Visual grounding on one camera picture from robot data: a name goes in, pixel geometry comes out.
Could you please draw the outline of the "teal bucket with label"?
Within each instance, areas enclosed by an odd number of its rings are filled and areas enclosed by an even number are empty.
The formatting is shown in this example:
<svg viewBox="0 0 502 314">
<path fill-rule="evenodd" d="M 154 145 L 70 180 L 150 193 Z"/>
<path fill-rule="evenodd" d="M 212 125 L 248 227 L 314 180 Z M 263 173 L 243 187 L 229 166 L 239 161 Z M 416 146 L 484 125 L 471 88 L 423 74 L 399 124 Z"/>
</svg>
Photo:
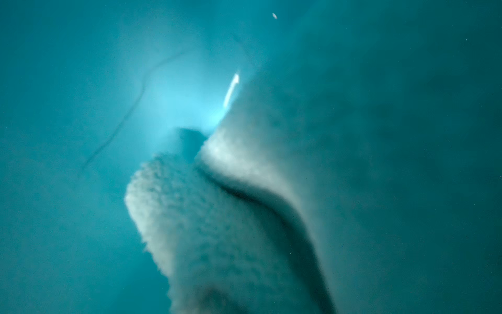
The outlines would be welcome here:
<svg viewBox="0 0 502 314">
<path fill-rule="evenodd" d="M 174 313 L 125 195 L 187 162 L 322 18 L 501 23 L 500 1 L 2 1 L 1 312 Z"/>
</svg>

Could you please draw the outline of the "light teal cloth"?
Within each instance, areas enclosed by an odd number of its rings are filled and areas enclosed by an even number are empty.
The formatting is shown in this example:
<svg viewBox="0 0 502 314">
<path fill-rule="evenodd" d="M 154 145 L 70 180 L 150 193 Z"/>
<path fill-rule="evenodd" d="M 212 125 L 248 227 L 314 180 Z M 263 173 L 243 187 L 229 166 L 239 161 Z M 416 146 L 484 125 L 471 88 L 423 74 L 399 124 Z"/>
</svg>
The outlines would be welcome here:
<svg viewBox="0 0 502 314">
<path fill-rule="evenodd" d="M 500 313 L 501 23 L 322 18 L 126 204 L 174 313 Z"/>
</svg>

